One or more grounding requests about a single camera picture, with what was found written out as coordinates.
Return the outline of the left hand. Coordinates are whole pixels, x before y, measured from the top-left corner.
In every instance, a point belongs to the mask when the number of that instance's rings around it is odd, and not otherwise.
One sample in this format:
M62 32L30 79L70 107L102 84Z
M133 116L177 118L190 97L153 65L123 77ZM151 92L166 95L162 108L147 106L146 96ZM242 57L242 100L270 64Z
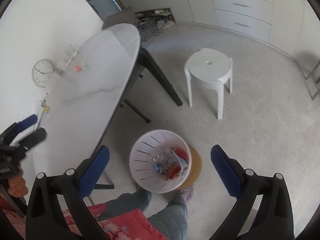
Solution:
M25 179L23 178L23 170L19 166L19 174L8 180L8 193L16 198L22 198L27 195L28 189L26 187Z

